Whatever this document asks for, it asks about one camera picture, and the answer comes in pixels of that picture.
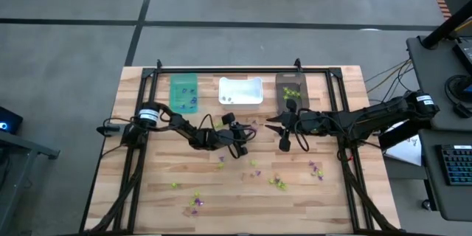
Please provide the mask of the grey metal table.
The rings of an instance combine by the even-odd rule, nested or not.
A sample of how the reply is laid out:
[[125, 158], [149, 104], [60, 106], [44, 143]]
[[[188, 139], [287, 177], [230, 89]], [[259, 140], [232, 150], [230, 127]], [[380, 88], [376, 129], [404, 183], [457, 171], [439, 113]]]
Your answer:
[[38, 155], [57, 159], [60, 151], [0, 131], [0, 236], [10, 221]]

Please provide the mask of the dark laptop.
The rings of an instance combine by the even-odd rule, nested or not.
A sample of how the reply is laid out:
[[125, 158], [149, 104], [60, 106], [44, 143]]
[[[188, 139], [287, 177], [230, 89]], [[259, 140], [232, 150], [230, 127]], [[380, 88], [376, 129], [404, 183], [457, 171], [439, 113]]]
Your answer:
[[467, 73], [472, 76], [472, 43], [467, 41], [457, 42], [453, 52]]

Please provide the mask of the grey side desk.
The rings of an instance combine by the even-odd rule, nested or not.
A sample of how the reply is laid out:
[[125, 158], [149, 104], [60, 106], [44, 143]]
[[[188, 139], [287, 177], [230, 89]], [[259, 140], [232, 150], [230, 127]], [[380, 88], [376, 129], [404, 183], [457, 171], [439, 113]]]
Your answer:
[[431, 209], [438, 211], [447, 221], [472, 222], [472, 177], [467, 177], [465, 183], [450, 185], [446, 180], [440, 152], [442, 145], [468, 145], [472, 151], [472, 133], [422, 129], [418, 136], [422, 145], [427, 176], [425, 186]]
[[472, 117], [460, 118], [453, 111], [444, 85], [454, 75], [468, 75], [453, 52], [455, 41], [441, 41], [435, 49], [424, 48], [418, 38], [408, 38], [406, 46], [414, 65], [421, 90], [430, 94], [440, 111], [431, 120], [433, 129], [442, 131], [472, 131]]

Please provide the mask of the black power adapter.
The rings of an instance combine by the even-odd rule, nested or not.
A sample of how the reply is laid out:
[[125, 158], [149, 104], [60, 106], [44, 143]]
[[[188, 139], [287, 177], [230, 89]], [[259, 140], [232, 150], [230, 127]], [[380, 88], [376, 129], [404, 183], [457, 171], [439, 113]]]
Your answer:
[[469, 119], [472, 117], [472, 110], [464, 106], [462, 103], [457, 103], [453, 106], [453, 112], [460, 118]]

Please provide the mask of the green translucent plastic bin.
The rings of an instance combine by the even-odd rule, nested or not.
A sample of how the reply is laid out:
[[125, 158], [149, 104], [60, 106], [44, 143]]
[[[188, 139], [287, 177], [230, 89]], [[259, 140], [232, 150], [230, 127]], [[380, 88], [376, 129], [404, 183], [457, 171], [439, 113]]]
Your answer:
[[[182, 89], [187, 89], [186, 93], [182, 93]], [[190, 93], [190, 89], [195, 89], [195, 93]], [[198, 77], [195, 73], [172, 74], [170, 76], [170, 108], [173, 112], [179, 114], [194, 114], [198, 112], [198, 100], [191, 103], [191, 99], [198, 99]], [[186, 109], [181, 110], [180, 106], [185, 105]]]

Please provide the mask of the white paper sheet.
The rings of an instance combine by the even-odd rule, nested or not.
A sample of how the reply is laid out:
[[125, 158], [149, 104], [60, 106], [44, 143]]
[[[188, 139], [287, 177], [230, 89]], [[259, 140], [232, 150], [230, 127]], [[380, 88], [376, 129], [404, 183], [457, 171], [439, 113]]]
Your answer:
[[423, 165], [422, 145], [418, 135], [414, 135], [387, 149], [384, 155], [419, 167]]

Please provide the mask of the blue backlit keyboard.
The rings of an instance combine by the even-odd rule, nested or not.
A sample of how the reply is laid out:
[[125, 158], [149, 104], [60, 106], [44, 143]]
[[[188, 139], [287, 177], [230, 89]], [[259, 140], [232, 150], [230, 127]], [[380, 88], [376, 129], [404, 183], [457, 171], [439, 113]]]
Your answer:
[[472, 145], [439, 145], [442, 173], [449, 186], [472, 186]]

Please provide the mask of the black aluminium table frame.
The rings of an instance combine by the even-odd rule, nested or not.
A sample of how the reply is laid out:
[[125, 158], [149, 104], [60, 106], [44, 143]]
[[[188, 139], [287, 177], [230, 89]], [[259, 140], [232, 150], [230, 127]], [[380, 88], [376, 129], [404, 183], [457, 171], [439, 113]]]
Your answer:
[[[257, 121], [256, 137], [247, 145], [249, 154], [233, 159], [226, 148], [194, 150], [173, 131], [150, 133], [147, 145], [127, 149], [120, 137], [108, 137], [99, 160], [80, 232], [97, 236], [98, 223], [132, 175], [136, 186], [118, 211], [105, 236], [117, 235], [272, 235], [350, 234], [374, 229], [374, 221], [359, 197], [344, 180], [333, 137], [309, 138], [310, 150], [298, 145], [284, 153], [278, 135], [267, 129], [266, 119], [277, 113], [278, 66], [195, 67], [198, 76], [198, 112], [188, 116], [195, 126], [208, 127], [211, 114], [219, 123], [225, 109], [218, 102], [218, 84], [229, 79], [263, 80], [263, 102], [256, 110], [235, 112], [238, 122]], [[218, 157], [224, 156], [224, 162]], [[250, 165], [252, 159], [258, 165]], [[324, 173], [318, 180], [309, 161]], [[218, 164], [224, 163], [222, 170]], [[259, 176], [251, 177], [255, 171]], [[280, 178], [281, 190], [269, 179]], [[190, 206], [199, 191], [202, 206]]]

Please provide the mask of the grey translucent plastic bin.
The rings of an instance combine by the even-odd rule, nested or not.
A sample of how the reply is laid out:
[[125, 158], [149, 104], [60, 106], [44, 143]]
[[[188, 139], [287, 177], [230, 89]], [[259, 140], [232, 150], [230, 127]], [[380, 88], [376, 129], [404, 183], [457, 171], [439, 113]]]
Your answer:
[[[291, 91], [299, 92], [300, 98], [296, 98], [286, 94], [283, 88], [289, 88]], [[284, 95], [296, 101], [297, 109], [310, 108], [310, 101], [308, 96], [308, 86], [305, 75], [301, 72], [292, 73], [277, 73], [276, 74], [276, 99], [282, 99]]]

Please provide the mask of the white plastic bin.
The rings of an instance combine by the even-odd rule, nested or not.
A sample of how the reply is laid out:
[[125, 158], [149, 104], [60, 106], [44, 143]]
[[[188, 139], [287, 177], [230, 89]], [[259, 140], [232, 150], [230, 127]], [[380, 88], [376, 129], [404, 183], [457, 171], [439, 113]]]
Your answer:
[[[222, 101], [231, 97], [234, 102]], [[222, 77], [218, 84], [218, 102], [226, 110], [248, 111], [256, 110], [260, 107], [264, 99], [263, 80], [255, 77], [246, 80], [236, 80]]]

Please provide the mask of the black diagonal pole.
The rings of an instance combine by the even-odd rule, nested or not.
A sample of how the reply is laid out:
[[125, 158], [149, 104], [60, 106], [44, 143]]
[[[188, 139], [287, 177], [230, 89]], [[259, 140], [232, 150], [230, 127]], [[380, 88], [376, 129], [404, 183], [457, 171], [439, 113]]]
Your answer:
[[444, 23], [438, 26], [427, 37], [420, 39], [421, 45], [426, 49], [432, 49], [442, 39], [449, 36], [457, 27], [462, 25], [472, 16], [472, 0], [465, 4], [460, 10], [454, 13]]

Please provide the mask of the black round coiled device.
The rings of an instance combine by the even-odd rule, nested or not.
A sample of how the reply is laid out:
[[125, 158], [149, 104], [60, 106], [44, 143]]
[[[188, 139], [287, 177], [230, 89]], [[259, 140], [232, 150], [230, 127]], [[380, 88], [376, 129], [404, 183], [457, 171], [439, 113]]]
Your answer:
[[451, 103], [472, 103], [472, 76], [451, 76], [446, 80], [444, 89]]

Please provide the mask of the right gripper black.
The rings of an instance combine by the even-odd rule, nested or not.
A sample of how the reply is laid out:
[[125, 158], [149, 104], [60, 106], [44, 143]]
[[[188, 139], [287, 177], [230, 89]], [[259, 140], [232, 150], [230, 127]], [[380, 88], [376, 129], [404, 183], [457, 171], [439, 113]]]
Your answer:
[[[277, 116], [267, 118], [268, 122], [289, 122], [296, 115], [296, 101], [288, 98], [287, 100], [278, 99]], [[279, 149], [282, 152], [288, 152], [291, 148], [289, 140], [290, 131], [287, 128], [279, 126], [267, 125], [267, 128], [275, 131], [280, 136]], [[302, 135], [324, 136], [325, 135], [325, 118], [319, 112], [308, 111], [299, 115], [299, 119], [294, 126], [294, 132]]]

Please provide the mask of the black diagonal beam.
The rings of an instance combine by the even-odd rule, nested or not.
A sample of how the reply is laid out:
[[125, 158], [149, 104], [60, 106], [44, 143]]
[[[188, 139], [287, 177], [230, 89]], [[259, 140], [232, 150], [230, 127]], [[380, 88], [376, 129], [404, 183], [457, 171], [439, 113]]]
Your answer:
[[391, 127], [389, 130], [384, 131], [378, 137], [381, 150], [387, 150], [396, 144], [407, 140], [415, 135], [423, 128], [424, 122], [406, 121], [399, 124], [396, 127]]

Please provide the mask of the black device with blue light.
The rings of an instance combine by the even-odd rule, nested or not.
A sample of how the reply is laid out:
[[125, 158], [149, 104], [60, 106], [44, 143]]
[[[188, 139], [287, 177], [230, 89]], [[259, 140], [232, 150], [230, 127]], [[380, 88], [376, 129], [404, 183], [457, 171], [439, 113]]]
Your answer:
[[0, 106], [0, 131], [16, 135], [22, 122], [22, 116]]

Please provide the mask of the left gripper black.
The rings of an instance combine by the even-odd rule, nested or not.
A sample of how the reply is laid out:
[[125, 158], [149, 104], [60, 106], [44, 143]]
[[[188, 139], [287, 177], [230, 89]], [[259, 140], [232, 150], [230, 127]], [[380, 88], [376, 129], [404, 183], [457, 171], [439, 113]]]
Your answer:
[[[228, 125], [229, 129], [215, 130], [212, 128], [203, 129], [204, 140], [201, 144], [202, 150], [218, 150], [235, 144], [237, 157], [245, 156], [248, 151], [245, 144], [252, 140], [257, 133], [251, 130], [252, 126], [240, 124], [236, 121], [235, 115], [231, 112], [221, 117], [223, 125]], [[252, 131], [249, 133], [234, 131]]]

